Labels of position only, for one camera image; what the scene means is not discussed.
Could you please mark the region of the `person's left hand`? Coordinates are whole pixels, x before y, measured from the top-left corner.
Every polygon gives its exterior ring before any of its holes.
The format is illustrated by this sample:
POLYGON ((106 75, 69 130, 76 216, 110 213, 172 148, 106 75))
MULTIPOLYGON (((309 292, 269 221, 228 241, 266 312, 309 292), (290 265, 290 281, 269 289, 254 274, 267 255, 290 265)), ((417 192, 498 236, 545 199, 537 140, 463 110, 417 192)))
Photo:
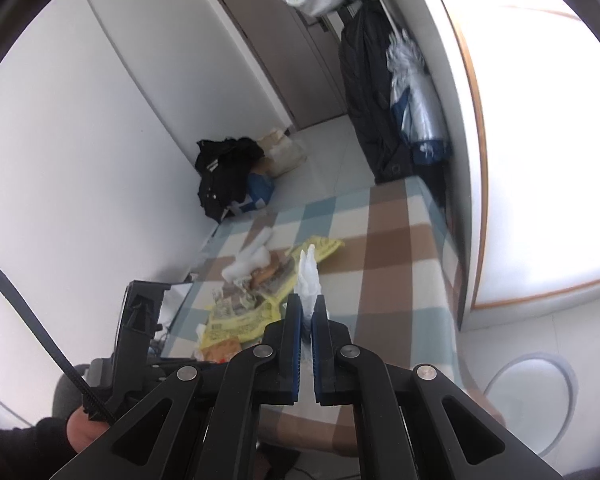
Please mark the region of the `person's left hand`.
POLYGON ((67 420, 66 435, 71 447, 81 453, 108 429, 106 422, 91 420, 83 408, 77 408, 67 420))

